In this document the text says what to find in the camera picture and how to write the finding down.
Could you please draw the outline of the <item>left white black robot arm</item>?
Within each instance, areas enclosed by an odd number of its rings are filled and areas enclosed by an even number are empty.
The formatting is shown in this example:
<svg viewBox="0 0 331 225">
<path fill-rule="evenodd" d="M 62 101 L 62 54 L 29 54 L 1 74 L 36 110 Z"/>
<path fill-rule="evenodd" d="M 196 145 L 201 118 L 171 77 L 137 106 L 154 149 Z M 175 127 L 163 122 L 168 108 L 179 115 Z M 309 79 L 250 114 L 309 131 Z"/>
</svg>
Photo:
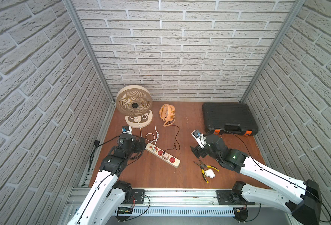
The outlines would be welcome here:
<svg viewBox="0 0 331 225">
<path fill-rule="evenodd" d="M 105 225 L 116 209 L 131 199 L 130 183 L 120 181 L 123 170 L 131 160 L 142 156 L 146 148 L 145 139 L 122 133 L 117 145 L 112 147 L 102 160 L 96 180 L 69 225 Z"/>
</svg>

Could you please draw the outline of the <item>white pipe elbow fitting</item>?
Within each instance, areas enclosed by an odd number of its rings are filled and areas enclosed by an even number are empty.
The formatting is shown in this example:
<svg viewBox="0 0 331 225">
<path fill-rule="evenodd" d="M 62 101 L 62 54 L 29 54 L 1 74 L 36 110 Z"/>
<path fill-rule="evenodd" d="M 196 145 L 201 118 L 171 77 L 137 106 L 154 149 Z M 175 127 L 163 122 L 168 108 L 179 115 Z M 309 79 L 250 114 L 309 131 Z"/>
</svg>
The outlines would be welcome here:
<svg viewBox="0 0 331 225">
<path fill-rule="evenodd" d="M 212 169 L 205 170 L 204 174 L 206 177 L 208 177 L 210 179 L 213 179 L 216 177 L 216 175 Z"/>
</svg>

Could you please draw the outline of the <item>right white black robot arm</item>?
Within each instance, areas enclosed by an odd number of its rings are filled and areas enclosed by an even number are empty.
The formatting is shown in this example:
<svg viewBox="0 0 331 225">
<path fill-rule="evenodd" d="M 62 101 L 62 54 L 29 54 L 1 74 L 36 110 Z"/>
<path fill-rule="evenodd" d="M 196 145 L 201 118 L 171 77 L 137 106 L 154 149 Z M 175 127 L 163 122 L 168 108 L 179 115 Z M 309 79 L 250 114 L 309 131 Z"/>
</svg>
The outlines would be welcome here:
<svg viewBox="0 0 331 225">
<path fill-rule="evenodd" d="M 249 154 L 229 149 L 217 135 L 192 133 L 198 145 L 191 151 L 198 158 L 210 156 L 222 167 L 260 181 L 268 188 L 255 187 L 242 181 L 234 184 L 232 192 L 246 202 L 271 206 L 290 214 L 303 225 L 318 225 L 323 202 L 318 183 L 302 181 L 282 174 L 255 160 Z"/>
</svg>

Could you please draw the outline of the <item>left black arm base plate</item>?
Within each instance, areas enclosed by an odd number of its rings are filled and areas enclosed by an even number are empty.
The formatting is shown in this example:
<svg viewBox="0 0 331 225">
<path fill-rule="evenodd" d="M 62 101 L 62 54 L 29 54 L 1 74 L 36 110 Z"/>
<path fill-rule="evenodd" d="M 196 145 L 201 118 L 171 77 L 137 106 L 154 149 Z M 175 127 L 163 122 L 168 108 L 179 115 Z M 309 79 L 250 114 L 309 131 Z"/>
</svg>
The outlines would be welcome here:
<svg viewBox="0 0 331 225">
<path fill-rule="evenodd" d="M 143 204 L 144 203 L 144 189 L 132 189 L 132 191 L 125 192 L 125 200 L 122 204 Z"/>
</svg>

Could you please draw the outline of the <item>beige red power strip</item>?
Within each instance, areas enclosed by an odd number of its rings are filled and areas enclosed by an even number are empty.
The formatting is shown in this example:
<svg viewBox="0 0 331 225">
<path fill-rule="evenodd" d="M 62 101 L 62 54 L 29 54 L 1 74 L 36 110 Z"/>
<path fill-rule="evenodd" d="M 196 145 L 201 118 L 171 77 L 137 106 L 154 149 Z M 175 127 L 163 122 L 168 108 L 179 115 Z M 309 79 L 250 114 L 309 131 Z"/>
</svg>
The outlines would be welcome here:
<svg viewBox="0 0 331 225">
<path fill-rule="evenodd" d="M 148 143 L 146 145 L 146 150 L 156 156 L 157 158 L 161 159 L 162 161 L 168 163 L 169 165 L 173 166 L 174 168 L 178 168 L 180 164 L 180 160 L 169 153 L 166 153 L 161 148 L 153 145 L 152 143 Z"/>
</svg>

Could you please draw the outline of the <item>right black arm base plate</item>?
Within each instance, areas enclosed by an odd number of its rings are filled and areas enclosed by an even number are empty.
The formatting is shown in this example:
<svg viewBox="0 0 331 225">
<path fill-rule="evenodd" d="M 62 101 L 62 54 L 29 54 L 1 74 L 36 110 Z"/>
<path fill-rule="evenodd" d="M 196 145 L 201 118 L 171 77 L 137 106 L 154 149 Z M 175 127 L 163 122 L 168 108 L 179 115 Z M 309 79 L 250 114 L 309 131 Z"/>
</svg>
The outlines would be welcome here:
<svg viewBox="0 0 331 225">
<path fill-rule="evenodd" d="M 255 205 L 254 202 L 247 202 L 232 190 L 216 190 L 216 194 L 219 205 Z"/>
</svg>

